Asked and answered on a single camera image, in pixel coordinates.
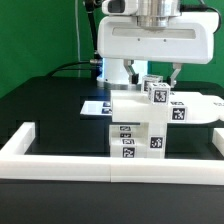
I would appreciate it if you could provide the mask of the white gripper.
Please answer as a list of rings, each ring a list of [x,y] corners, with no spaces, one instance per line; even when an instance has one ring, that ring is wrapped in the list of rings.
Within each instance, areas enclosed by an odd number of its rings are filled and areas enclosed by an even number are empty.
[[[181,63],[207,64],[213,58],[216,12],[182,12],[179,0],[104,0],[98,28],[103,58],[124,59],[130,84],[139,74],[133,60],[171,62],[169,85],[176,85]]]

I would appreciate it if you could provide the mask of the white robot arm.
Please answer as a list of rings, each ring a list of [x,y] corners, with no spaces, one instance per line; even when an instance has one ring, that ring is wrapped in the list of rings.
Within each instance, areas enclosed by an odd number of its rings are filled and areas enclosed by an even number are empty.
[[[149,62],[173,65],[170,85],[184,64],[207,64],[213,58],[220,12],[205,3],[181,0],[83,0],[91,20],[93,45],[102,58],[100,86],[135,88]]]

